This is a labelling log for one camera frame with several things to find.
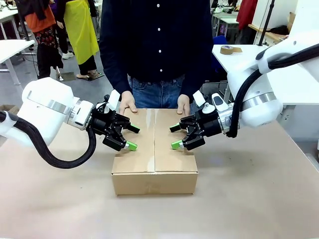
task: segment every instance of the green fingertip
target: green fingertip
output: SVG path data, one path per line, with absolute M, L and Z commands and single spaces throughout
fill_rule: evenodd
M 172 147 L 172 149 L 178 149 L 178 148 L 180 148 L 180 143 L 182 143 L 182 140 L 179 140 L 179 141 L 176 141 L 176 142 L 174 142 L 174 143 L 171 143 L 171 147 Z
M 176 126 L 179 126 L 179 123 L 177 123 L 177 124 L 175 124 L 175 125 L 173 125 L 173 126 L 171 126 L 169 128 L 173 128 L 173 127 L 176 127 Z
M 139 127 L 135 126 L 134 124 L 131 124 L 131 126 L 133 126 L 134 128 L 138 128 L 138 129 L 140 129 Z
M 137 144 L 134 144 L 134 143 L 129 142 L 129 141 L 126 141 L 126 143 L 129 145 L 130 151 L 136 151 L 136 149 L 138 148 Z

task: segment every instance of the black pole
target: black pole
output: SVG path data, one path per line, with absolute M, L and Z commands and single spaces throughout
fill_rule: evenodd
M 25 35 L 25 39 L 27 41 L 30 41 L 30 38 L 28 36 L 28 32 L 26 30 L 25 24 L 24 24 L 24 17 L 21 14 L 21 5 L 20 5 L 20 1 L 19 0 L 15 0 L 15 5 L 16 5 L 16 9 L 18 10 L 18 15 L 19 15 L 19 19 L 20 19 L 20 23 L 21 23 L 21 27 L 22 27 L 22 31 Z
M 269 12 L 268 12 L 268 15 L 267 15 L 267 18 L 266 18 L 266 22 L 265 22 L 265 25 L 264 25 L 263 32 L 261 33 L 261 37 L 260 37 L 260 41 L 259 41 L 258 46 L 262 46 L 263 45 L 263 40 L 264 40 L 266 31 L 267 31 L 269 19 L 270 19 L 270 16 L 271 16 L 271 12 L 273 11 L 274 5 L 275 5 L 275 0 L 272 0 L 270 5 L 269 5 Z

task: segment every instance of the white desk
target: white desk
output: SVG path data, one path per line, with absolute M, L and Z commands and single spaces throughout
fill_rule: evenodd
M 214 45 L 212 53 L 226 72 L 239 63 L 253 60 L 259 52 L 267 48 L 257 45 L 232 45 L 240 47 L 243 52 L 223 55 L 220 53 L 220 46 Z M 267 75 L 276 97 L 286 106 L 279 119 L 281 123 L 289 118 L 296 105 L 319 105 L 319 82 L 300 65 L 276 69 Z M 227 86 L 224 100 L 228 101 L 229 96 L 230 90 Z
M 214 13 L 212 17 L 212 26 L 213 29 L 215 29 L 216 33 L 215 36 L 218 35 L 218 30 L 219 30 L 219 25 L 221 19 L 237 19 L 238 12 L 232 12 L 231 14 L 225 13 L 225 12 L 220 12 L 220 13 Z
M 5 62 L 15 85 L 20 85 L 20 82 L 16 76 L 10 57 L 21 52 L 32 44 L 34 44 L 34 40 L 0 40 L 0 63 Z
M 18 14 L 18 10 L 10 10 L 7 7 L 5 7 L 2 11 L 0 11 L 0 26 L 1 26 L 1 31 L 2 31 L 5 39 L 7 39 L 7 37 L 6 37 L 6 33 L 4 31 L 2 23 L 9 21 L 9 20 L 12 22 L 16 38 L 20 39 L 18 29 L 16 28 L 16 24 L 15 24 L 14 17 L 13 17 L 16 14 Z
M 236 18 L 221 18 L 221 21 L 223 21 L 224 23 L 226 23 L 226 28 L 225 28 L 225 33 L 224 36 L 226 37 L 227 34 L 227 30 L 229 28 L 229 25 L 238 25 L 239 23 L 236 21 Z

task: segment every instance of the man's right hand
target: man's right hand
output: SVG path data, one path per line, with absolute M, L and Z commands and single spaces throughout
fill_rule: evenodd
M 130 91 L 122 93 L 122 101 L 119 107 L 120 115 L 124 115 L 125 109 L 130 108 L 133 113 L 137 113 L 138 109 L 135 106 L 135 99 Z

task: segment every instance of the packing tape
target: packing tape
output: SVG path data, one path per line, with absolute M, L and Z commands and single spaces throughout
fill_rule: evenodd
M 232 46 L 221 46 L 220 53 L 223 55 L 231 55 L 233 53 L 243 52 L 240 47 L 232 47 Z

